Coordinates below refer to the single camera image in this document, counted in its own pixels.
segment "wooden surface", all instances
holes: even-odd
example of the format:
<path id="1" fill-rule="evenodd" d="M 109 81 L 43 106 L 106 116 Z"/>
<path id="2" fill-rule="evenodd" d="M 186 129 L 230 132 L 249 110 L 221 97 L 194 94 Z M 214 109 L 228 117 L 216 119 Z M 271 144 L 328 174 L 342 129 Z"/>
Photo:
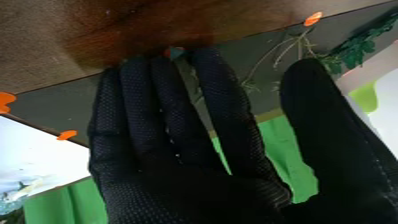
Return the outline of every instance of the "wooden surface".
<path id="1" fill-rule="evenodd" d="M 0 0 L 0 91 L 93 75 L 166 46 L 219 43 L 390 0 Z"/>

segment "gloved hand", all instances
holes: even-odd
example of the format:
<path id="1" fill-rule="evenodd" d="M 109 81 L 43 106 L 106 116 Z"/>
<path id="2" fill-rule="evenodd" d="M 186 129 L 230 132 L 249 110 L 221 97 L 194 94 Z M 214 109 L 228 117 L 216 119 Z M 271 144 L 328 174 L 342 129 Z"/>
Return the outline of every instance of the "gloved hand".
<path id="1" fill-rule="evenodd" d="M 111 223 L 280 223 L 280 179 L 234 70 L 212 48 L 191 54 L 234 175 L 214 149 L 177 66 L 139 57 L 111 68 L 90 127 L 90 170 Z"/>

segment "finger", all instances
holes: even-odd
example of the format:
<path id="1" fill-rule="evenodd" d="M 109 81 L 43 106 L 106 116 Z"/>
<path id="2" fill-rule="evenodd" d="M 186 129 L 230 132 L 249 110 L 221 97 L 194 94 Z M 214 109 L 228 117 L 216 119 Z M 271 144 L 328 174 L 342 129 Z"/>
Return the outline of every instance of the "finger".
<path id="1" fill-rule="evenodd" d="M 196 165 L 226 172 L 209 131 L 191 103 L 189 92 L 178 68 L 166 57 L 152 60 L 152 75 L 161 98 L 170 136 L 186 165 Z"/>
<path id="2" fill-rule="evenodd" d="M 221 139 L 228 164 L 235 175 L 278 178 L 265 156 L 265 146 L 251 113 L 251 103 L 235 72 L 214 48 L 194 51 L 198 70 L 212 122 Z"/>
<path id="3" fill-rule="evenodd" d="M 90 125 L 90 170 L 100 187 L 138 171 L 127 124 L 120 75 L 113 68 L 104 72 Z"/>
<path id="4" fill-rule="evenodd" d="M 177 163 L 178 159 L 166 133 L 150 61 L 145 57 L 130 59 L 122 67 L 122 85 L 136 154 L 143 166 L 157 168 L 164 163 Z"/>
<path id="5" fill-rule="evenodd" d="M 281 100 L 305 161 L 321 180 L 322 194 L 388 193 L 386 189 L 393 190 L 398 185 L 397 158 L 354 113 L 324 65 L 315 59 L 299 61 L 290 67 Z"/>

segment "black fabric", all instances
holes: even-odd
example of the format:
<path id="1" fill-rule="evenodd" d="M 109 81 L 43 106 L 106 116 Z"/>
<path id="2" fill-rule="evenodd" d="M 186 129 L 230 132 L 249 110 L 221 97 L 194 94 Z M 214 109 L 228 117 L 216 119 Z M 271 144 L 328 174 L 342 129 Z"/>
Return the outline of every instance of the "black fabric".
<path id="1" fill-rule="evenodd" d="M 109 221 L 281 223 L 292 193 L 265 157 L 248 96 L 218 51 L 196 50 L 191 62 L 234 175 L 177 67 L 166 58 L 134 58 L 106 71 L 90 127 L 90 170 Z"/>
<path id="2" fill-rule="evenodd" d="M 315 59 L 290 67 L 283 110 L 321 194 L 285 210 L 290 223 L 398 223 L 398 163 Z"/>

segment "orange clip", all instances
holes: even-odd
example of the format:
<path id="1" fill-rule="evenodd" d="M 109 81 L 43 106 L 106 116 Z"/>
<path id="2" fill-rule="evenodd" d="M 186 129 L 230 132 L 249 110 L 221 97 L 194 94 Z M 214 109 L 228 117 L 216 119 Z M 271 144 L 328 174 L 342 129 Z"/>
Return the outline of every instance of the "orange clip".
<path id="1" fill-rule="evenodd" d="M 8 114 L 11 108 L 8 104 L 17 101 L 17 96 L 11 93 L 0 92 L 0 114 Z"/>
<path id="2" fill-rule="evenodd" d="M 308 17 L 306 22 L 305 22 L 305 26 L 313 26 L 315 23 L 319 23 L 322 16 L 324 16 L 324 13 L 322 13 L 322 12 L 317 12 L 317 13 Z"/>
<path id="3" fill-rule="evenodd" d="M 79 131 L 75 131 L 75 130 L 65 131 L 65 132 L 61 132 L 58 140 L 65 141 L 77 135 L 79 135 Z"/>

